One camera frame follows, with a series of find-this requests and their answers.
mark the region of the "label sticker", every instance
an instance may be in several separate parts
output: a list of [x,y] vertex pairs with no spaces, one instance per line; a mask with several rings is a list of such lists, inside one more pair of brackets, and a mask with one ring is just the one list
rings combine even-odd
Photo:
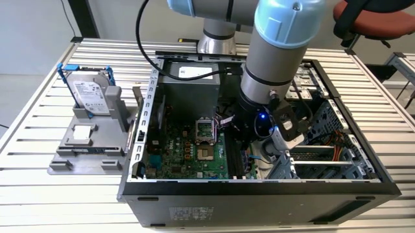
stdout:
[[[180,67],[179,68],[179,77],[180,78],[191,78],[207,73],[212,72],[212,68],[209,67]],[[213,79],[212,76],[208,76],[203,79]]]
[[213,207],[169,207],[172,220],[211,220]]
[[84,108],[93,114],[109,114],[100,85],[84,81],[73,81],[73,85]]
[[72,151],[77,153],[87,153],[88,149],[72,149]]

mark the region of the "black cable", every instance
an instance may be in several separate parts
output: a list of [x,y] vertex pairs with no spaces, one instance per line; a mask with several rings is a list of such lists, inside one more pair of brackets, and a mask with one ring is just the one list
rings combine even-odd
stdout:
[[408,85],[409,85],[409,81],[407,82],[407,84],[404,85],[403,89],[400,90],[400,92],[399,92],[399,94],[397,94],[397,96],[396,96],[396,100],[399,99],[399,97],[400,97],[400,95],[401,95],[404,89],[407,89],[407,86],[408,86]]
[[323,137],[331,136],[332,134],[333,134],[333,132],[320,134],[319,136],[316,136],[316,137],[308,142],[308,145],[311,145],[311,143],[312,143],[313,141],[319,140],[319,139],[323,138]]
[[404,109],[407,109],[408,108],[408,106],[411,105],[411,103],[412,103],[412,98],[409,98],[409,101],[408,101],[408,103],[407,103],[407,105],[404,106]]
[[268,139],[268,140],[264,141],[263,144],[260,145],[261,152],[263,152],[267,156],[269,156],[269,157],[277,156],[279,154],[272,154],[272,153],[269,153],[269,152],[267,151],[267,145],[269,144],[269,142],[272,142],[272,139]]
[[268,163],[265,160],[263,160],[263,159],[259,159],[259,158],[253,158],[253,159],[257,159],[257,160],[260,160],[260,161],[263,161],[265,164],[272,164],[272,163]]
[[303,97],[300,96],[300,91],[299,91],[299,88],[297,88],[297,84],[296,84],[296,82],[295,82],[293,80],[292,80],[292,87],[293,87],[293,89],[295,89],[295,91],[296,91],[296,94],[297,94],[297,96],[299,96],[299,100],[300,100],[301,104],[304,105],[304,107],[305,107],[305,109],[307,109],[307,111],[308,111],[307,121],[311,123],[311,120],[312,120],[312,111],[311,111],[311,108],[308,107],[305,101],[303,100]]
[[64,1],[60,0],[60,2],[61,2],[61,4],[63,4],[63,9],[64,9],[64,13],[65,13],[65,17],[67,17],[68,24],[69,24],[71,29],[72,29],[72,32],[73,32],[73,37],[76,37],[76,35],[75,35],[75,30],[73,30],[73,27],[72,27],[72,24],[71,24],[71,21],[69,21],[69,18],[68,18],[68,14],[67,14],[67,10],[65,10]]
[[145,58],[145,60],[148,61],[148,63],[151,64],[151,66],[159,71],[159,73],[175,80],[179,80],[179,81],[192,81],[192,80],[197,80],[197,79],[203,79],[208,76],[212,76],[215,74],[223,74],[223,73],[229,73],[232,71],[232,69],[225,69],[225,70],[217,70],[217,71],[213,71],[211,73],[207,73],[207,74],[203,74],[203,75],[199,75],[199,76],[195,76],[195,77],[189,77],[189,78],[180,78],[169,73],[167,73],[161,68],[157,67],[157,64],[153,63],[153,61],[149,59],[145,51],[144,51],[144,48],[143,48],[143,45],[141,45],[141,39],[140,39],[140,21],[141,21],[141,16],[143,16],[143,12],[144,12],[144,8],[148,4],[148,0],[144,0],[143,4],[141,4],[141,7],[140,7],[140,10],[139,10],[139,15],[137,15],[137,21],[136,21],[136,39],[137,39],[137,45],[139,45],[139,49],[140,49],[140,52]]
[[259,138],[267,139],[268,137],[272,136],[273,131],[275,131],[275,119],[273,119],[273,116],[272,116],[271,114],[268,114],[268,118],[269,118],[269,122],[271,122],[271,129],[272,129],[272,130],[271,130],[271,132],[269,132],[269,134],[268,134],[267,136],[260,136],[259,133],[257,133],[257,130],[256,130],[257,116],[259,116],[259,114],[256,114],[255,119],[253,119],[253,131],[255,131],[255,134],[256,134],[256,136],[257,136]]

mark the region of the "open computer tower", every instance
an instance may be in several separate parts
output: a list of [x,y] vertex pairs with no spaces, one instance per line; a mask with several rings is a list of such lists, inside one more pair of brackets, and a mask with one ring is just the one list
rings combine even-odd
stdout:
[[[243,67],[245,57],[156,52],[181,77]],[[239,150],[219,127],[232,116],[237,75],[177,81],[153,69],[135,126],[119,200],[144,227],[339,224],[400,195],[316,60],[303,60],[299,94],[313,113],[303,142],[275,152],[268,140]]]

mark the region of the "power supply label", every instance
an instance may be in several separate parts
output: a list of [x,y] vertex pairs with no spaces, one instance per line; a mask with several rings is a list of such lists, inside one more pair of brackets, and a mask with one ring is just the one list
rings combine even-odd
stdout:
[[179,68],[179,78],[191,78],[212,72],[209,67],[180,67]]
[[100,85],[95,82],[73,81],[76,94],[84,108],[93,114],[109,114]]

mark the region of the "small white component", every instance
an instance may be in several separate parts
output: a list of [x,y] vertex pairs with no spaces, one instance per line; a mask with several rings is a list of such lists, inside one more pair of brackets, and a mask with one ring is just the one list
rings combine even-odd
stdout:
[[73,139],[87,140],[91,136],[91,126],[89,125],[76,125],[73,127]]

